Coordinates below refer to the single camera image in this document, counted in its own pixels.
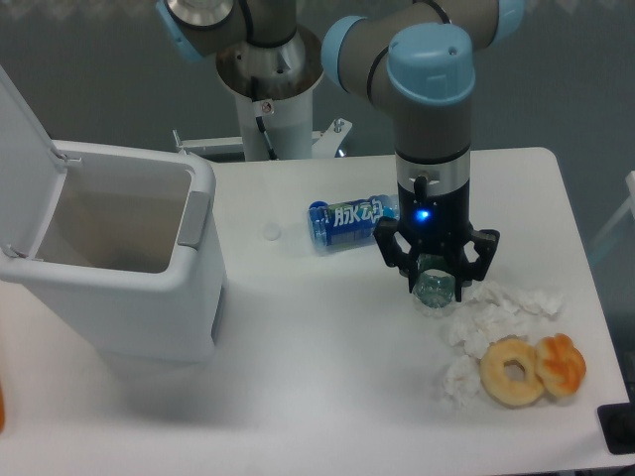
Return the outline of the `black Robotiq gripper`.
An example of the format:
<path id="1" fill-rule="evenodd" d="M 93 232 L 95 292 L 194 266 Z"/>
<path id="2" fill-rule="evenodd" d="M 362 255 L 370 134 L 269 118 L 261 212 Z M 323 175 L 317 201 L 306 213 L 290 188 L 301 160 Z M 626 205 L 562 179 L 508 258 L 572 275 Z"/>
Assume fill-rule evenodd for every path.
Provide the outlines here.
<path id="1" fill-rule="evenodd" d="M 454 277 L 454 298 L 462 302 L 462 289 L 473 281 L 482 282 L 490 268 L 500 240 L 495 229 L 476 230 L 469 221 L 468 180 L 460 188 L 418 202 L 413 192 L 398 185 L 400 218 L 381 217 L 373 231 L 385 264 L 397 268 L 413 292 L 418 279 L 418 258 L 433 255 L 450 262 Z M 405 252 L 398 243 L 401 235 L 411 246 Z M 465 246 L 473 245 L 477 257 L 469 261 Z"/>

